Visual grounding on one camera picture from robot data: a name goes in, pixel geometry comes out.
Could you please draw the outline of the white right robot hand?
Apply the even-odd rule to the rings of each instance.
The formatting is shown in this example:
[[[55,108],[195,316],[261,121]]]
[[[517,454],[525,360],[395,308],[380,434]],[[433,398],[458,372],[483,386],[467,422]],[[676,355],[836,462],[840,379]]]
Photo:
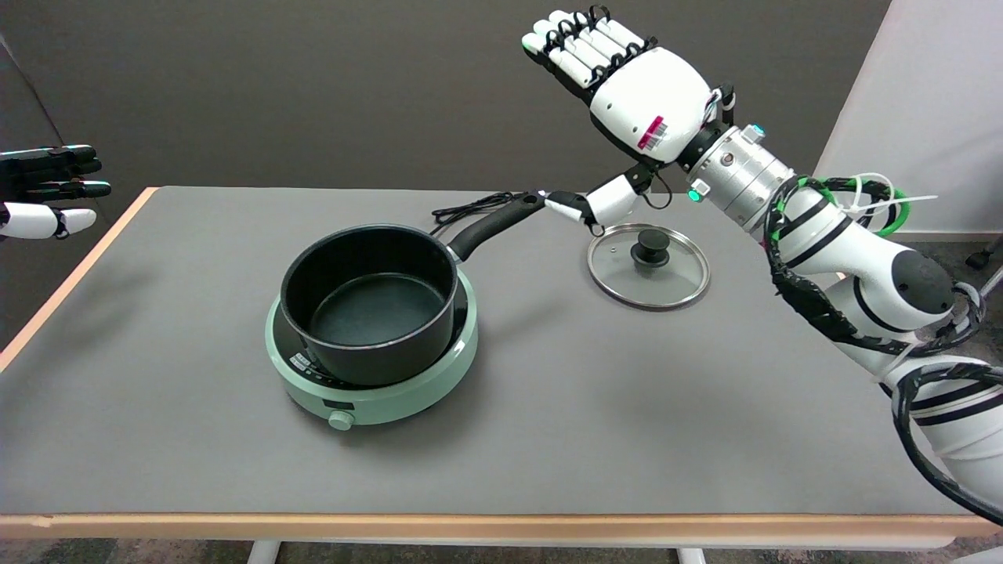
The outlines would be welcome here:
[[[731,87],[711,87],[686,60],[616,21],[604,5],[556,10],[523,36],[524,53],[583,101],[592,125],[634,165],[587,193],[554,190],[545,206],[592,234],[647,200],[653,179],[678,163],[716,116]]]

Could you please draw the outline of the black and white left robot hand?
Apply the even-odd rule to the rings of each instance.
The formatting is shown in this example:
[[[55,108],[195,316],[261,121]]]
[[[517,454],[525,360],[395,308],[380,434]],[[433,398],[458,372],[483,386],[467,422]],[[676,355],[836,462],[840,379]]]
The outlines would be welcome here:
[[[93,208],[61,208],[54,203],[110,195],[109,183],[86,178],[102,167],[90,144],[3,151],[2,239],[62,240],[94,225],[98,214]]]

